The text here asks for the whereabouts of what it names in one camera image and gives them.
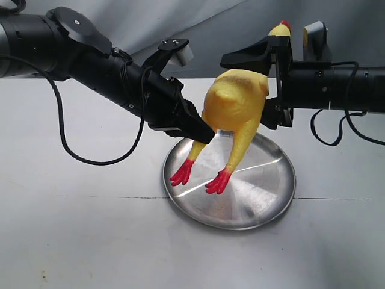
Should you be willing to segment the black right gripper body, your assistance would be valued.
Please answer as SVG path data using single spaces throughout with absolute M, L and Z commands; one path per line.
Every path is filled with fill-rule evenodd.
M 280 46 L 272 54 L 276 76 L 277 96 L 284 109 L 285 125 L 291 127 L 294 108 L 322 108 L 321 86 L 325 83 L 328 61 L 295 61 L 289 37 L 279 37 Z

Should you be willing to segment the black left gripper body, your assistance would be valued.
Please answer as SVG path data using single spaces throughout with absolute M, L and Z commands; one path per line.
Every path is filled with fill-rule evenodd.
M 120 87 L 123 107 L 146 122 L 154 131 L 167 135 L 193 134 L 193 104 L 182 96 L 184 85 L 161 75 L 171 52 L 157 51 L 141 66 L 120 51 Z

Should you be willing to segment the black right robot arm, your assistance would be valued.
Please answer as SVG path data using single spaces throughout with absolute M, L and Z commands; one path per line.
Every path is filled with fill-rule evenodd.
M 384 67 L 295 61 L 289 36 L 265 36 L 224 54 L 220 65 L 265 76 L 275 68 L 277 95 L 267 100 L 261 118 L 269 129 L 292 126 L 296 108 L 384 112 Z

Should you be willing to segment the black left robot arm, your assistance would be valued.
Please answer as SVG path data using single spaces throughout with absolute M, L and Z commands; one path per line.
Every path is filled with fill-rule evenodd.
M 164 40 L 143 64 L 136 64 L 71 8 L 53 8 L 44 15 L 1 8 L 1 54 L 3 78 L 46 73 L 55 81 L 74 79 L 170 137 L 207 144 L 215 135 L 182 96 L 183 84 L 162 76 L 169 62 L 190 61 L 188 39 Z

